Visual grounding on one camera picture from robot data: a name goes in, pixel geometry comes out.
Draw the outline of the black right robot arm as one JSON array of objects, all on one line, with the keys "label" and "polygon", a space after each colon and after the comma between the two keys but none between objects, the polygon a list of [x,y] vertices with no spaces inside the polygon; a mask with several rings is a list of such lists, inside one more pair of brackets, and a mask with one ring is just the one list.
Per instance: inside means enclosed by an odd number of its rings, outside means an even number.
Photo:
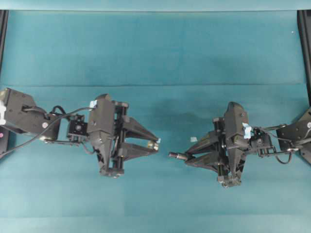
[{"label": "black right robot arm", "polygon": [[298,151],[307,162],[311,161],[310,110],[293,124],[265,128],[250,126],[244,108],[230,102],[224,116],[215,118],[213,124],[213,131],[175,157],[184,160],[186,165],[215,171],[218,183],[225,188],[241,184],[249,154],[261,158],[274,156],[282,164],[279,154],[291,156]]}]

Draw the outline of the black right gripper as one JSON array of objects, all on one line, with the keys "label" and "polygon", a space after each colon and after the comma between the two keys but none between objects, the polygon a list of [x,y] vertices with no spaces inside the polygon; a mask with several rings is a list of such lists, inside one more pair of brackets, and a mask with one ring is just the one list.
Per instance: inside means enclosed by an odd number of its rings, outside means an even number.
[{"label": "black right gripper", "polygon": [[214,118],[213,124],[214,131],[208,132],[185,152],[186,155],[211,153],[188,159],[185,164],[218,172],[217,181],[224,188],[239,186],[245,163],[244,151],[249,148],[251,138],[248,114],[239,103],[231,101],[224,116]]}]

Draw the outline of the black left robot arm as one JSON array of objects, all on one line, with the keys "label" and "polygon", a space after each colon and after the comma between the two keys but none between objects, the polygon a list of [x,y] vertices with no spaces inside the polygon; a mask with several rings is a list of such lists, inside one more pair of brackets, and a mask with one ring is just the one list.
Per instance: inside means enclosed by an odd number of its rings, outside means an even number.
[{"label": "black left robot arm", "polygon": [[6,88],[0,93],[0,125],[7,131],[29,134],[48,144],[85,145],[96,154],[100,174],[117,178],[124,162],[158,152],[159,138],[129,117],[128,103],[102,94],[90,102],[88,121],[78,111],[66,113],[57,105],[49,113],[32,96]]}]

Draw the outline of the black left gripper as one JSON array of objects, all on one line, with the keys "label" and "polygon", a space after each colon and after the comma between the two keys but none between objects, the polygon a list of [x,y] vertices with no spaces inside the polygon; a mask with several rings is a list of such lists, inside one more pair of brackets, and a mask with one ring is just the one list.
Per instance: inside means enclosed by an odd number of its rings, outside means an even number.
[{"label": "black left gripper", "polygon": [[114,101],[109,94],[102,94],[90,103],[90,107],[86,132],[97,154],[101,175],[117,178],[124,174],[124,161],[157,153],[152,148],[123,143],[125,137],[159,140],[134,118],[126,116],[128,103]]}]

